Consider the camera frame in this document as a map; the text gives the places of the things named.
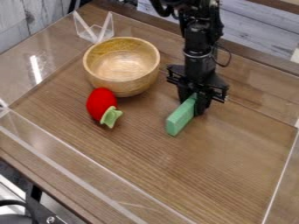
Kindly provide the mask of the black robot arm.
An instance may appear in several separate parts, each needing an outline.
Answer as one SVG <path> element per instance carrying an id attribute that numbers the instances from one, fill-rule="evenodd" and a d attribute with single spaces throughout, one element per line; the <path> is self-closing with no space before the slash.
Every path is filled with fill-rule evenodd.
<path id="1" fill-rule="evenodd" d="M 224 25 L 220 0 L 149 0 L 160 17 L 179 20 L 184 38 L 184 64 L 167 66 L 167 81 L 177 87 L 180 102 L 195 96 L 194 114 L 200 116 L 211 101 L 224 102 L 228 83 L 216 73 L 219 39 Z"/>

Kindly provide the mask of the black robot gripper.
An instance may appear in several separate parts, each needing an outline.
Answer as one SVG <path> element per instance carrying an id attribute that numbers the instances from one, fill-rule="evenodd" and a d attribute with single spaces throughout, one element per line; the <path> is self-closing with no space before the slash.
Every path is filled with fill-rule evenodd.
<path id="1" fill-rule="evenodd" d="M 167 70 L 167 81 L 177 87 L 180 102 L 184 102 L 194 93 L 198 93 L 194 109 L 196 116 L 203 115 L 211 105 L 211 100 L 218 102 L 227 100 L 230 84 L 216 72 L 208 73 L 207 76 L 200 73 L 195 78 L 191 78 L 184 74 L 183 65 L 171 64 L 167 66 Z"/>

